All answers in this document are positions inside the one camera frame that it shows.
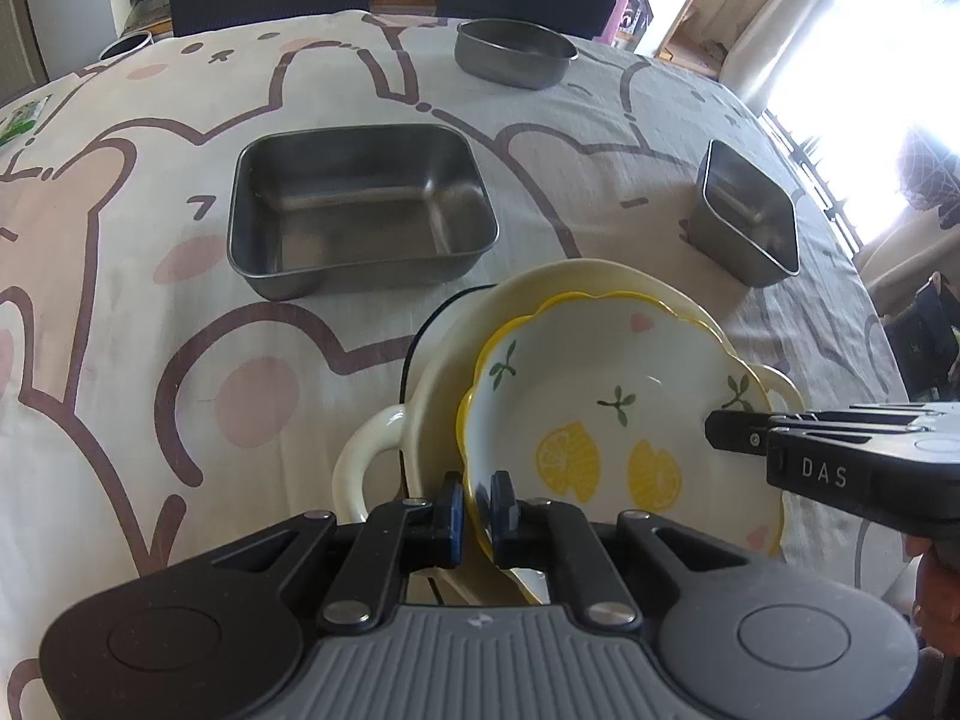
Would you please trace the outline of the right hand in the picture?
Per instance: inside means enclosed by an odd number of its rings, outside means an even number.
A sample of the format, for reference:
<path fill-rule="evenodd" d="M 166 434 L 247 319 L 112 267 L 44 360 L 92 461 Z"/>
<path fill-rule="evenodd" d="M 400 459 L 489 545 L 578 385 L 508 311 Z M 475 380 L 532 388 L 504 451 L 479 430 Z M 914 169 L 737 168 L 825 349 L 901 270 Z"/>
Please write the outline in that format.
<path fill-rule="evenodd" d="M 960 582 L 958 574 L 940 561 L 929 539 L 908 536 L 905 553 L 919 557 L 913 619 L 923 639 L 945 656 L 960 652 Z"/>

